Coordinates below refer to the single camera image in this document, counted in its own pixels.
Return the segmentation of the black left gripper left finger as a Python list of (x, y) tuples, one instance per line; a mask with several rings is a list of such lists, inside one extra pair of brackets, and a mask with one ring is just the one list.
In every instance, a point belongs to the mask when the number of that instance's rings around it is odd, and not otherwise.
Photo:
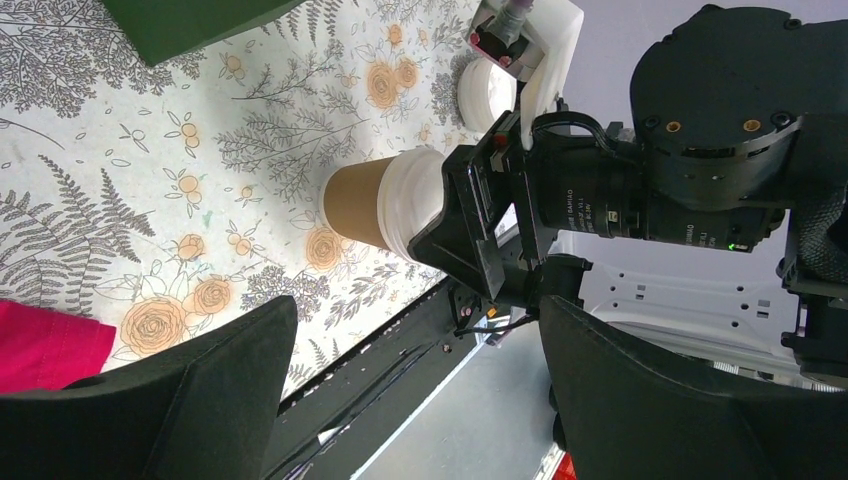
[(258, 478), (297, 326), (281, 296), (64, 389), (3, 396), (2, 477)]

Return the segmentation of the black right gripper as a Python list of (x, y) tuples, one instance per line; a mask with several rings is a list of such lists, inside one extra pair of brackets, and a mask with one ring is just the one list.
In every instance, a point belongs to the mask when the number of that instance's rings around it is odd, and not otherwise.
[(625, 139), (589, 115), (560, 111), (532, 124), (504, 112), (475, 145), (440, 167), (444, 205), (410, 241), (411, 257), (484, 300), (530, 303), (530, 272), (507, 260), (495, 233), (518, 223), (602, 238), (749, 252), (779, 226), (785, 129), (757, 118), (727, 127), (649, 115)]

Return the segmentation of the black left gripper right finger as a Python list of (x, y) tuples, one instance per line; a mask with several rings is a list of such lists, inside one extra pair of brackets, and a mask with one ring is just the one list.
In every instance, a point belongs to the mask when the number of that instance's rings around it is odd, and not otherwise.
[(847, 396), (733, 375), (556, 297), (539, 328), (581, 479), (843, 479)]

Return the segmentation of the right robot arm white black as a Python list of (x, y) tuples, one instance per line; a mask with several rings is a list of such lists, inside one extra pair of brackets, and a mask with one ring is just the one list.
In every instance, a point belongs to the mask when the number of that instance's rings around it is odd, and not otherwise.
[(704, 6), (637, 64), (632, 139), (519, 105), (448, 157), (414, 260), (533, 307), (556, 230), (748, 253), (787, 224), (778, 274), (807, 313), (781, 343), (803, 376), (846, 386), (845, 21)]

